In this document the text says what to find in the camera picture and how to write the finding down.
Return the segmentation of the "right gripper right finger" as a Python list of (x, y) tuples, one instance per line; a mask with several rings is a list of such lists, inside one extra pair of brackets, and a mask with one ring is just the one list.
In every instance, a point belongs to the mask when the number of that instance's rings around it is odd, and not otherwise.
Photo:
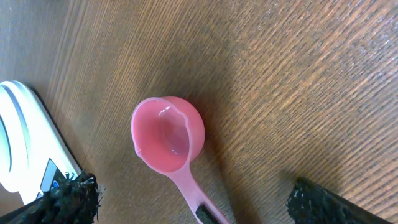
[(391, 224), (304, 177), (297, 178), (286, 206), (295, 224)]

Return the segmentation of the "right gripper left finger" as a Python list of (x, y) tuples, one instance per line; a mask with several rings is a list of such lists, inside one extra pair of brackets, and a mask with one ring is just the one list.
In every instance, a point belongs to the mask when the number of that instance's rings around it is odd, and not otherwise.
[(96, 176), (82, 171), (66, 176), (43, 196), (1, 217), (3, 224), (92, 224), (98, 217), (100, 190)]

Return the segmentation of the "pink measuring scoop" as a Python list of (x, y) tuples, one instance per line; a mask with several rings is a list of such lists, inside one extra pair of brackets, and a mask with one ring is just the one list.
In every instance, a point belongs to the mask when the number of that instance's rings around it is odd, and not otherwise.
[(192, 104), (176, 96), (147, 98), (134, 109), (131, 134), (137, 156), (177, 186), (198, 223), (229, 222), (190, 170), (205, 142), (203, 120)]

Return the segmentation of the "white digital kitchen scale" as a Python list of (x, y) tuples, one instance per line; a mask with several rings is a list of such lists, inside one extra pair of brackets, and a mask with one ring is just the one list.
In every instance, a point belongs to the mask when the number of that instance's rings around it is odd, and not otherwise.
[(23, 83), (1, 82), (1, 185), (27, 205), (75, 179), (81, 168), (39, 97)]

